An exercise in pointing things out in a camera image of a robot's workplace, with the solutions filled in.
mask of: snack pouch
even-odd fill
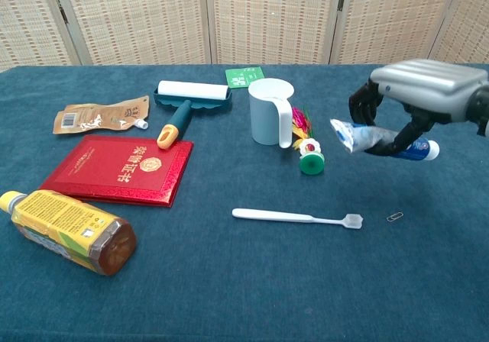
[[[58,111],[54,119],[54,134],[76,134],[95,129],[127,130],[132,126],[147,128],[149,96],[124,100],[112,105],[75,104]]]

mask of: barcode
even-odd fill
[[[75,127],[75,117],[76,117],[76,113],[66,113],[63,116],[63,122],[61,123],[61,128]]]

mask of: bottle cap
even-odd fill
[[[304,174],[315,176],[324,170],[324,156],[316,151],[302,155],[299,161],[299,168]]]
[[[433,160],[440,153],[440,146],[436,143],[436,141],[428,140],[428,142],[429,142],[429,152],[424,160]]]
[[[134,122],[134,126],[136,126],[137,128],[140,128],[141,130],[145,130],[147,128],[147,122],[144,119],[138,118]]]
[[[12,211],[14,210],[13,209],[14,203],[19,198],[23,198],[23,197],[26,197],[26,195],[24,193],[20,193],[20,192],[17,192],[17,191],[5,192],[2,196],[0,196],[0,208],[3,211],[8,212],[9,214],[11,214]]]

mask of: brown liquid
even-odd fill
[[[89,257],[97,272],[117,273],[136,247],[136,236],[124,218],[116,218],[93,243]]]

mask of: beige room divider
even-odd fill
[[[450,0],[345,0],[331,63],[427,57]]]
[[[489,61],[489,0],[0,0],[11,66]]]
[[[50,0],[0,0],[0,72],[18,65],[71,65],[78,58]]]
[[[210,63],[206,0],[60,1],[86,63]]]
[[[430,57],[489,63],[489,0],[454,0]]]
[[[208,0],[216,63],[327,63],[337,0]]]

